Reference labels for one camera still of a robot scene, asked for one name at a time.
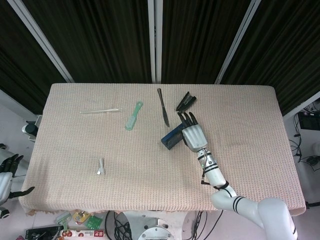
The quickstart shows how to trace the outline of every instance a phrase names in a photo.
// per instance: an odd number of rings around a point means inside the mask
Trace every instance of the black stripe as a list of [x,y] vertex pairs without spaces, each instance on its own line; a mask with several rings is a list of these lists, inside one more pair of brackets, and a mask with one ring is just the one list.
[[233,205],[232,205],[233,211],[236,211],[236,210],[235,210],[235,202],[237,201],[238,198],[241,198],[241,196],[237,196],[237,197],[234,199]]
[[216,167],[214,167],[214,168],[211,168],[211,169],[209,169],[209,170],[207,170],[207,171],[205,171],[204,173],[206,174],[207,172],[210,172],[211,170],[213,170],[213,169],[218,169],[219,167],[218,166],[216,166]]
[[209,165],[209,166],[206,166],[206,167],[204,168],[204,170],[206,170],[206,169],[208,169],[208,168],[211,168],[211,167],[213,167],[213,166],[215,166],[215,165],[217,165],[217,164],[214,163],[214,164],[211,164],[211,165]]
[[240,202],[241,199],[245,199],[245,197],[244,197],[244,196],[243,196],[243,197],[240,197],[240,198],[238,199],[238,201],[236,202],[236,204],[235,204],[235,212],[236,212],[237,214],[239,214],[237,207],[238,207],[238,203]]
[[225,181],[225,184],[223,186],[214,186],[214,188],[217,190],[220,190],[220,189],[225,189],[228,186],[229,186],[229,182]]
[[[211,153],[211,152],[208,152],[208,153],[206,154],[206,156],[209,156],[209,155],[212,155],[212,153]],[[204,158],[204,157],[205,157],[205,155],[202,155],[202,156],[198,157],[198,160],[200,160],[200,159],[202,159],[202,158]]]
[[225,190],[230,195],[230,198],[232,198],[231,193],[227,189],[223,188],[222,190]]

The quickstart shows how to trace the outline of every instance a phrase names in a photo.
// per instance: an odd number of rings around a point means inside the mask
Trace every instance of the electronic device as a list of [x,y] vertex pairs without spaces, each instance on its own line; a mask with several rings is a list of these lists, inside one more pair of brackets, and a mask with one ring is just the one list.
[[320,113],[300,111],[298,118],[301,129],[320,131]]
[[54,240],[58,239],[58,235],[61,230],[63,230],[63,226],[50,226],[50,227],[41,227],[28,229],[25,231],[25,239],[27,240]]

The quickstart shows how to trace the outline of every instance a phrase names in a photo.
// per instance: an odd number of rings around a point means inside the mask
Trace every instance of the robotic arm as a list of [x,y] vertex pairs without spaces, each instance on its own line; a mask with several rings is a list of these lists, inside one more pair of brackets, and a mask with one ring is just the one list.
[[237,196],[235,190],[222,175],[217,161],[207,150],[207,139],[195,116],[178,113],[184,129],[184,143],[197,153],[202,168],[202,184],[213,186],[218,191],[213,193],[211,201],[217,209],[234,211],[249,219],[265,230],[268,240],[296,240],[298,233],[287,205],[279,198],[268,197],[254,202],[244,196]]

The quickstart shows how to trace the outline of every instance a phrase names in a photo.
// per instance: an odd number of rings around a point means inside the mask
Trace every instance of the table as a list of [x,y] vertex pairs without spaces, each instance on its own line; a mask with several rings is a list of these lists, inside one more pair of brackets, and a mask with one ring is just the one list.
[[[162,89],[170,128],[157,88]],[[181,122],[175,108],[187,91],[190,108],[227,181],[254,201],[283,199],[292,215],[305,211],[275,91],[258,85],[57,83],[48,96],[20,197],[32,211],[215,210],[216,191],[201,185],[196,153],[161,138]],[[144,105],[125,130],[137,101]],[[80,114],[111,107],[122,112]],[[106,175],[97,175],[104,158]]]

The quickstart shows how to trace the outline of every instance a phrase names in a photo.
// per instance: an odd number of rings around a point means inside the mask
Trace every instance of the white frame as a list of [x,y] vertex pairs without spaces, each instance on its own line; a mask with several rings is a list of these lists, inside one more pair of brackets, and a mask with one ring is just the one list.
[[163,26],[163,13],[164,1],[155,1],[155,76],[156,83],[161,83],[161,70],[162,70],[162,26]]
[[64,80],[67,83],[74,83],[75,81],[71,77],[70,73],[68,72],[67,68],[57,55],[54,48],[49,43],[48,39],[36,23],[35,19],[32,17],[30,12],[28,11],[27,7],[24,5],[22,0],[6,0],[10,6],[13,8],[15,13],[18,15],[18,17],[22,20],[24,25],[28,28],[32,36],[35,38],[35,40],[38,42],[40,47],[43,49],[45,54],[48,56],[48,58],[51,60],[53,65],[56,67],[56,69],[59,71],[59,73],[62,75]]
[[155,4],[154,0],[148,0],[149,18],[149,42],[150,42],[150,63],[152,83],[156,82],[156,53],[155,53]]
[[233,42],[231,44],[231,47],[230,47],[230,49],[224,59],[224,62],[221,66],[220,72],[219,72],[218,76],[216,77],[214,84],[221,83],[221,80],[224,77],[224,74],[225,74],[230,62],[231,62],[232,58],[234,57],[234,55],[238,49],[238,46],[239,46],[243,36],[245,35],[245,32],[247,31],[247,28],[248,28],[252,18],[254,17],[254,15],[256,13],[260,2],[261,2],[261,0],[251,0],[249,7],[245,12],[245,15],[242,19],[240,27],[235,34],[235,37],[234,37]]

